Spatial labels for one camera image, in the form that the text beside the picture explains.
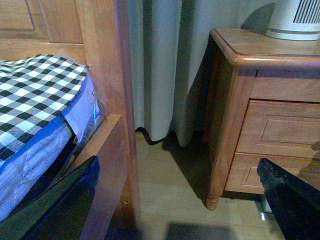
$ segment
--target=wooden floor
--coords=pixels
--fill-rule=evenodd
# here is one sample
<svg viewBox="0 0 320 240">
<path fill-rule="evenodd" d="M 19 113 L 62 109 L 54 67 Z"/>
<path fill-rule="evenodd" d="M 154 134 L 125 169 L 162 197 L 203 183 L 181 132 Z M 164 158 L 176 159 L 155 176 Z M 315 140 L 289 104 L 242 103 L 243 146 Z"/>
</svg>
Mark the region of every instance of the wooden floor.
<svg viewBox="0 0 320 240">
<path fill-rule="evenodd" d="M 208 148 L 195 137 L 188 147 L 175 135 L 148 145 L 136 138 L 141 200 L 141 240 L 283 240 L 274 221 L 259 218 L 254 201 L 221 198 L 203 204 L 210 175 Z"/>
</svg>

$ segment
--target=black and white checkered fabric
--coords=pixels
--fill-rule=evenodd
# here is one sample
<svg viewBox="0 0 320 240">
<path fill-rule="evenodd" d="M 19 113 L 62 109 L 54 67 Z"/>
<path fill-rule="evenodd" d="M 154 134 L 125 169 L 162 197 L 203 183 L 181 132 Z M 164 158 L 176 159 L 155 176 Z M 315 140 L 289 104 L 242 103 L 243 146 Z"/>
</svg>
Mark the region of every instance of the black and white checkered fabric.
<svg viewBox="0 0 320 240">
<path fill-rule="evenodd" d="M 79 93 L 88 67 L 57 55 L 0 60 L 0 161 L 16 153 Z"/>
</svg>

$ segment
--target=white curtain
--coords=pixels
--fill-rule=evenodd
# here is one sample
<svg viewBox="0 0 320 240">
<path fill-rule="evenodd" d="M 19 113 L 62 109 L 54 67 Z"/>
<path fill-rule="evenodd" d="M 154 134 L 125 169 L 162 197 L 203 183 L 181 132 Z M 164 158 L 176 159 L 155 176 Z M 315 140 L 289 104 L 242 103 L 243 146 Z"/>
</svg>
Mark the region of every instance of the white curtain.
<svg viewBox="0 0 320 240">
<path fill-rule="evenodd" d="M 210 30 L 265 27 L 273 2 L 128 0 L 135 127 L 153 141 L 175 131 L 186 146 L 201 124 L 205 97 L 198 70 Z"/>
</svg>

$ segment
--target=white air purifier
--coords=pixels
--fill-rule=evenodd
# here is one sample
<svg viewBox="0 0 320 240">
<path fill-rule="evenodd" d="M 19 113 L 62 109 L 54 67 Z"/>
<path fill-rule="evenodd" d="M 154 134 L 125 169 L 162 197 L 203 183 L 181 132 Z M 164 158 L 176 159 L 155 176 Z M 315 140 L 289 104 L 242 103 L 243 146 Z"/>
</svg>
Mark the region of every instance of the white air purifier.
<svg viewBox="0 0 320 240">
<path fill-rule="evenodd" d="M 320 0 L 278 0 L 266 35 L 312 41 L 320 37 Z"/>
</svg>

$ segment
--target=nightstand drawer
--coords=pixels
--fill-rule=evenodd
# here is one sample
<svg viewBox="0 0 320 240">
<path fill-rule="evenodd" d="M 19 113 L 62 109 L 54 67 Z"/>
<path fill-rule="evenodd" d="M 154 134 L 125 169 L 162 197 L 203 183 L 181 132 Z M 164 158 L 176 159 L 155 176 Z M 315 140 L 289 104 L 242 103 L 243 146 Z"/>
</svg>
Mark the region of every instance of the nightstand drawer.
<svg viewBox="0 0 320 240">
<path fill-rule="evenodd" d="M 238 153 L 320 158 L 320 105 L 249 101 Z"/>
<path fill-rule="evenodd" d="M 267 158 L 291 174 L 320 189 L 320 161 L 311 158 L 235 153 L 225 190 L 264 194 L 257 174 L 260 158 Z"/>
<path fill-rule="evenodd" d="M 250 98 L 320 103 L 319 78 L 319 70 L 308 72 L 260 70 Z"/>
</svg>

